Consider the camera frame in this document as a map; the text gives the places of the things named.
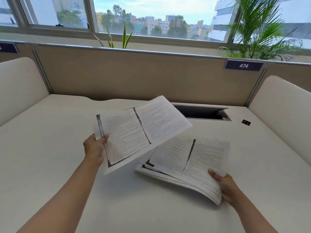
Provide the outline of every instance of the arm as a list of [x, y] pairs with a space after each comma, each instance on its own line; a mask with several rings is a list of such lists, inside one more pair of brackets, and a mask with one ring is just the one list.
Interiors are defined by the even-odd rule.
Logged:
[[223, 192], [223, 198], [238, 213], [246, 233], [277, 233], [271, 224], [263, 217], [253, 203], [243, 194], [230, 175], [222, 177], [212, 171], [208, 173], [218, 181]]
[[64, 186], [17, 233], [74, 233], [90, 195], [102, 155], [106, 134], [96, 141], [91, 135], [83, 143], [85, 158]]

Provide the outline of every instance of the forearm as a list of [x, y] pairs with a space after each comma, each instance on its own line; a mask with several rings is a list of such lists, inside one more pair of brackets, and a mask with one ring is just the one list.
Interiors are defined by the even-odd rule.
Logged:
[[254, 204], [241, 192], [233, 204], [246, 233], [277, 233], [258, 211]]
[[83, 160], [59, 192], [18, 233], [74, 233], [98, 168], [98, 165]]

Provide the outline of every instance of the desk surface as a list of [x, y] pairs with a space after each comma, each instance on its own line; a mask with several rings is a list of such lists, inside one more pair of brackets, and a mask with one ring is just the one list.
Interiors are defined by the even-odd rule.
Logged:
[[[17, 231], [68, 180], [84, 157], [97, 109], [141, 101], [50, 95], [0, 128], [0, 231]], [[280, 232], [309, 232], [311, 167], [249, 109], [232, 121], [190, 119], [185, 135], [229, 140], [228, 173]], [[251, 125], [242, 124], [242, 120]], [[99, 170], [77, 232], [243, 232], [234, 209], [133, 172], [138, 159]]]

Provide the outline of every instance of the person's right hand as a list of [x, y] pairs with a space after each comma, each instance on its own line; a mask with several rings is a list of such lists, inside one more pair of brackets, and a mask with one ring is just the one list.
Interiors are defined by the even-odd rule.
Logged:
[[208, 170], [208, 173], [218, 181], [222, 190], [223, 198], [232, 206], [235, 207], [238, 200], [243, 196], [243, 192], [235, 184], [232, 176], [227, 174], [226, 176], [220, 176], [212, 169]]

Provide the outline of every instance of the white divider panel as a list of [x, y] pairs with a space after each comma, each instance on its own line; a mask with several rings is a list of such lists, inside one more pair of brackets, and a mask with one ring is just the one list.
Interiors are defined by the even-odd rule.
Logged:
[[249, 109], [311, 165], [311, 93], [268, 77]]
[[0, 63], [0, 126], [49, 95], [30, 58]]

